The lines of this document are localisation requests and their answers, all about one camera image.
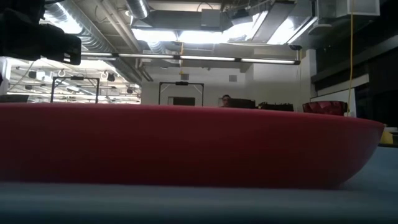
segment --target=black camera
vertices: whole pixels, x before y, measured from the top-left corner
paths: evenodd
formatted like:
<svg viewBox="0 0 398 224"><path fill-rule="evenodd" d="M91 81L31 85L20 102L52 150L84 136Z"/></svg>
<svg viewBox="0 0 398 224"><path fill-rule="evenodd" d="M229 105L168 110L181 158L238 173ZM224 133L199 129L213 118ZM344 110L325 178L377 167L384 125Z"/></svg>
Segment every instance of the black camera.
<svg viewBox="0 0 398 224"><path fill-rule="evenodd" d="M63 63L79 65L81 40L44 19L45 5L60 1L1 0L0 56L38 60L41 56Z"/></svg>

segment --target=red object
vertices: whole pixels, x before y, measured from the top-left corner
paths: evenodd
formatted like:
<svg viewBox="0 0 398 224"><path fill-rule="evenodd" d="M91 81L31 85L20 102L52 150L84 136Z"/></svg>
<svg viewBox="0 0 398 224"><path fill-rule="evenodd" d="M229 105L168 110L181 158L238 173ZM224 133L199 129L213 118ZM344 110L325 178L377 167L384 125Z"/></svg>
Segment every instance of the red object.
<svg viewBox="0 0 398 224"><path fill-rule="evenodd" d="M344 116L347 103L341 101L318 101L303 104L306 113L330 114Z"/></svg>
<svg viewBox="0 0 398 224"><path fill-rule="evenodd" d="M0 180L329 187L372 156L383 125L282 111L0 105Z"/></svg>

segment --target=person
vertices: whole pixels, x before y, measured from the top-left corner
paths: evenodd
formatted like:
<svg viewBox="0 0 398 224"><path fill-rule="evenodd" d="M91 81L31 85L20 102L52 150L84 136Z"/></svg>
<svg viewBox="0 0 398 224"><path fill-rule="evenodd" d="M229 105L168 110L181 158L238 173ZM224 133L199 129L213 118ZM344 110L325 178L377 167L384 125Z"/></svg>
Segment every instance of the person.
<svg viewBox="0 0 398 224"><path fill-rule="evenodd" d="M223 105L221 107L229 107L229 100L231 97L229 95L224 95L221 99L223 100Z"/></svg>

